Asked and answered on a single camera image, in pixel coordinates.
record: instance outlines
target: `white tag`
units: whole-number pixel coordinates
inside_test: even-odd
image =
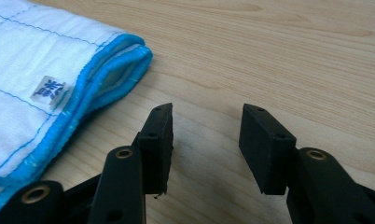
[[[31,95],[31,99],[38,103],[54,105],[64,89],[65,82],[55,77],[44,76]]]

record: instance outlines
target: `wood grain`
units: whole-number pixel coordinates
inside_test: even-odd
[[[244,103],[267,108],[375,189],[375,0],[36,0],[144,38],[154,60],[123,100],[76,131],[44,178],[66,189],[101,172],[151,108],[174,104],[169,193],[147,223],[290,223],[238,149]]]

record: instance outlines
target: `metal ring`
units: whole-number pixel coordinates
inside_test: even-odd
[[[50,193],[50,188],[47,185],[36,186],[33,189],[25,192],[21,197],[22,203],[37,203],[46,198]]]
[[[132,150],[129,148],[123,148],[118,150],[115,155],[118,159],[126,159],[132,156]]]
[[[308,150],[306,154],[312,159],[315,159],[318,161],[324,161],[326,159],[326,155],[323,152],[320,152],[318,150]]]

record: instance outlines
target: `cloth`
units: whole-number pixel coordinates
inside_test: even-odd
[[[142,38],[0,0],[0,208],[37,180],[83,117],[125,96],[152,59]]]

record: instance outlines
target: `table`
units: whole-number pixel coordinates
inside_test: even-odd
[[[44,179],[98,175],[150,110],[174,104],[168,194],[147,223],[291,223],[261,195],[238,148],[244,103],[269,110],[300,147],[331,153],[375,189],[375,0],[35,0],[141,36],[154,60],[123,100],[76,131]]]

